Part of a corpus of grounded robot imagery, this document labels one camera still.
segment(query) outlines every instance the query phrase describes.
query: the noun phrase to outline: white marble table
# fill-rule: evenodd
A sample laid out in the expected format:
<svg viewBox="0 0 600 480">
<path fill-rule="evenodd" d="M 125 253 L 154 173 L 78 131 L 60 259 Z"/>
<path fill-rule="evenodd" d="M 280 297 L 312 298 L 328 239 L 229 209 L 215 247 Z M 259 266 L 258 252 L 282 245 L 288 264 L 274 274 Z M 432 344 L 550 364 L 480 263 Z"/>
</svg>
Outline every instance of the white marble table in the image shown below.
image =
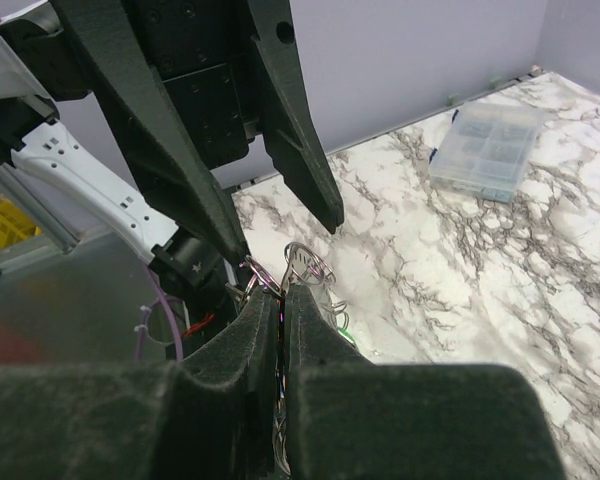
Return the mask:
<svg viewBox="0 0 600 480">
<path fill-rule="evenodd" d="M 511 205 L 430 187 L 451 112 L 331 158 L 346 221 L 330 236 L 280 177 L 234 195 L 254 256 L 311 246 L 375 362 L 492 362 L 531 382 L 571 478 L 600 479 L 600 97 L 556 74 L 482 101 L 542 108 Z"/>
</svg>

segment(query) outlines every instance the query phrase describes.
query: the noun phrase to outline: plastic storage box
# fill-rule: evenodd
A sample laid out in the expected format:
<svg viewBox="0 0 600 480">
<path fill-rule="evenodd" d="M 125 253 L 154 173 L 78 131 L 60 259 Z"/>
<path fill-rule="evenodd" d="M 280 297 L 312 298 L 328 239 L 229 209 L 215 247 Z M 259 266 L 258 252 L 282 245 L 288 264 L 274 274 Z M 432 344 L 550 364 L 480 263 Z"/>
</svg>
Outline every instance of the plastic storage box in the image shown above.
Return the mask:
<svg viewBox="0 0 600 480">
<path fill-rule="evenodd" d="M 434 187 L 510 202 L 520 185 L 544 112 L 468 103 L 429 164 Z"/>
<path fill-rule="evenodd" d="M 6 198 L 0 197 L 0 250 L 33 237 L 35 224 Z"/>
</svg>

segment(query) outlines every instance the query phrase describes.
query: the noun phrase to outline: yellow bin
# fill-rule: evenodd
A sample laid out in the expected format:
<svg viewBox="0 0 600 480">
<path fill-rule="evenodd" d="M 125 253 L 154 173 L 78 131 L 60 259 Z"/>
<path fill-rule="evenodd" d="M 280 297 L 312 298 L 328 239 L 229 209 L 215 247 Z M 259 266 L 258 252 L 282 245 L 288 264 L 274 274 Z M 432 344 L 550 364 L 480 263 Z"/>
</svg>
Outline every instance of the yellow bin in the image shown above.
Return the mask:
<svg viewBox="0 0 600 480">
<path fill-rule="evenodd" d="M 36 234 L 35 224 L 6 198 L 0 197 L 0 250 Z"/>
</svg>

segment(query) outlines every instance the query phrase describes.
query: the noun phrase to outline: metal key ring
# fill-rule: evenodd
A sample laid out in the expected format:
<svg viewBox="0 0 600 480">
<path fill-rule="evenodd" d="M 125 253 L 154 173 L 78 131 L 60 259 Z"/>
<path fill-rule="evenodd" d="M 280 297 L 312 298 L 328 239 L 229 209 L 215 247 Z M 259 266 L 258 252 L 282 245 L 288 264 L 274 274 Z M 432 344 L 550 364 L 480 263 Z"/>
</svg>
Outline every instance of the metal key ring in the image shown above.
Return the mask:
<svg viewBox="0 0 600 480">
<path fill-rule="evenodd" d="M 317 283 L 312 284 L 308 282 L 306 279 L 303 278 L 303 275 L 297 272 L 296 269 L 293 267 L 293 260 L 291 259 L 291 254 L 295 254 L 295 252 L 298 250 L 301 250 L 304 253 L 306 253 L 306 255 L 315 262 L 316 266 L 319 267 L 319 269 L 317 269 L 314 266 L 307 266 L 309 271 L 317 280 Z M 329 265 L 327 265 L 327 263 L 324 260 L 322 260 L 322 258 L 320 258 L 315 252 L 310 250 L 309 247 L 303 245 L 302 243 L 291 242 L 287 244 L 287 246 L 284 247 L 284 259 L 286 260 L 287 264 L 291 266 L 291 270 L 293 271 L 295 276 L 307 285 L 320 285 L 324 282 L 334 283 L 336 280 L 336 277 L 333 273 L 333 270 L 331 270 L 331 267 L 329 267 Z"/>
<path fill-rule="evenodd" d="M 273 275 L 271 275 L 262 265 L 255 261 L 251 255 L 247 255 L 245 257 L 245 262 L 240 266 L 249 267 L 253 274 L 260 281 L 262 286 L 269 290 L 276 298 L 278 298 L 278 300 L 282 299 L 282 289 L 280 288 L 280 284 L 275 278 L 273 278 Z M 249 282 L 249 284 L 251 285 L 250 290 L 253 290 L 255 285 L 252 285 L 251 282 Z"/>
<path fill-rule="evenodd" d="M 256 288 L 256 285 L 258 285 L 258 277 L 255 274 L 253 274 L 253 275 L 251 275 L 251 278 L 249 279 L 249 283 L 247 283 L 247 287 L 244 289 L 244 292 L 242 293 L 242 298 L 238 305 L 240 310 L 242 310 L 242 308 L 249 302 L 249 299 L 251 298 L 251 295 L 253 294 L 253 290 Z"/>
</svg>

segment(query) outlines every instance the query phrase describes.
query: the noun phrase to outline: red wire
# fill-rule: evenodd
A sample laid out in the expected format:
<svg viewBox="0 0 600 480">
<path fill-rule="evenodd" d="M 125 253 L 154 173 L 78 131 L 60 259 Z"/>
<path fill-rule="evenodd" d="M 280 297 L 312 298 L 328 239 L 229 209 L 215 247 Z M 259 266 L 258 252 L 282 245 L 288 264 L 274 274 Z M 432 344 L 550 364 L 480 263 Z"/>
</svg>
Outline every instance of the red wire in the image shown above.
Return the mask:
<svg viewBox="0 0 600 480">
<path fill-rule="evenodd" d="M 198 322 L 194 325 L 191 325 L 189 328 L 187 328 L 184 333 L 182 334 L 183 337 L 190 337 L 191 335 L 193 335 L 196 332 L 199 332 L 200 330 L 202 330 L 204 327 L 206 327 L 207 325 L 209 325 L 211 322 L 213 322 L 213 319 L 216 318 L 215 313 L 207 313 L 204 318 L 202 319 L 201 322 Z"/>
</svg>

